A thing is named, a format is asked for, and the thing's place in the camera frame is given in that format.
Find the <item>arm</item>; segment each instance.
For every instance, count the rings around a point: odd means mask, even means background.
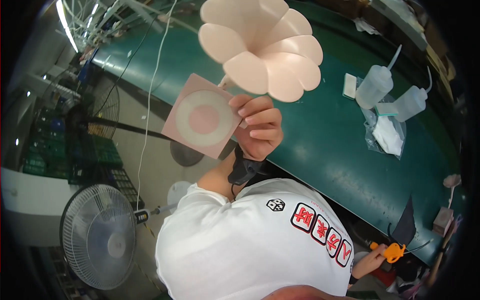
[[[353,266],[353,278],[360,279],[368,273],[372,272],[373,270],[378,269],[385,260],[383,256],[383,252],[385,251],[385,249],[387,249],[387,246],[381,244],[375,250],[360,259],[360,261]]]
[[[248,124],[247,128],[238,127],[234,132],[244,157],[263,161],[283,139],[280,110],[273,107],[273,101],[268,96],[252,98],[248,95],[237,95],[229,104],[239,109],[238,113]],[[217,192],[232,200],[245,186],[234,185],[232,194],[232,184],[227,177],[233,170],[234,162],[235,153],[232,152],[198,180],[198,187]]]

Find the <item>black cable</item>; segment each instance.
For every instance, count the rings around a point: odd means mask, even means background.
[[[428,245],[431,241],[432,241],[432,240],[426,242],[425,244],[423,244],[423,245],[421,245],[420,247],[417,247],[417,248],[415,248],[415,249],[413,249],[413,250],[406,251],[406,252],[403,253],[403,254],[412,253],[412,252],[415,252],[416,250],[420,250],[420,249],[422,249],[423,247],[425,247],[426,245]]]
[[[130,56],[130,59],[128,60],[127,65],[125,66],[125,69],[123,69],[123,72],[120,74],[120,76],[118,77],[117,81],[113,84],[113,87],[112,87],[112,88],[110,89],[110,91],[108,92],[107,98],[105,98],[105,102],[102,104],[102,107],[100,107],[100,109],[99,109],[93,116],[98,115],[98,113],[102,110],[103,106],[105,106],[105,104],[107,103],[108,97],[110,97],[111,92],[112,92],[113,89],[117,86],[117,83],[120,81],[120,78],[123,76],[123,74],[124,74],[125,71],[127,70],[128,65],[130,64],[130,62],[132,61],[133,57],[134,57],[135,54],[137,53],[138,49],[140,49],[140,46],[142,45],[142,43],[144,42],[145,38],[147,37],[147,34],[148,34],[148,32],[150,31],[150,28],[152,27],[152,25],[153,25],[154,22],[155,22],[155,18],[153,18],[153,21],[150,23],[150,26],[147,28],[147,31],[145,32],[144,37],[143,37],[142,40],[140,41],[140,44],[138,44],[137,49],[136,49],[135,52],[132,54],[132,56]]]
[[[231,186],[230,190],[232,191],[233,201],[235,201],[236,196],[235,196],[235,193],[233,192],[233,183],[232,183],[232,186]]]

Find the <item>black wrist device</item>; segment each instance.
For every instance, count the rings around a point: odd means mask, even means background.
[[[348,282],[348,284],[356,284],[358,281],[358,279],[356,279],[355,277],[353,277],[353,275],[350,275],[350,281]]]
[[[255,176],[264,162],[265,160],[256,161],[244,158],[240,145],[237,145],[235,147],[235,162],[233,163],[233,170],[228,176],[228,181],[235,185],[246,183]]]

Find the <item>person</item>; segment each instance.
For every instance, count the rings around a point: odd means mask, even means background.
[[[234,132],[244,157],[265,160],[283,139],[280,110],[268,96],[229,104],[248,124]],[[352,240],[317,191],[281,178],[234,186],[234,161],[232,152],[165,218],[155,257],[173,299],[329,299],[384,261],[380,245],[353,266]]]

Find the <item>fan stand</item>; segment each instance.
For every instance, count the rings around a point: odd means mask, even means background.
[[[145,129],[134,127],[128,124],[124,123],[119,123],[119,122],[114,122],[111,120],[103,119],[103,118],[98,118],[98,117],[90,117],[88,119],[90,123],[95,123],[99,125],[105,125],[105,126],[111,126],[111,127],[116,127],[118,129],[123,129],[127,130],[130,132],[135,132],[135,133],[142,133],[145,134]],[[181,166],[183,167],[191,167],[199,163],[204,155],[198,151],[195,151],[183,144],[180,144],[179,142],[176,142],[172,140],[171,138],[167,137],[166,135],[163,135],[158,132],[154,132],[151,130],[147,131],[147,135],[153,136],[156,138],[164,139],[164,140],[169,140],[170,141],[170,153],[172,154],[173,159]]]

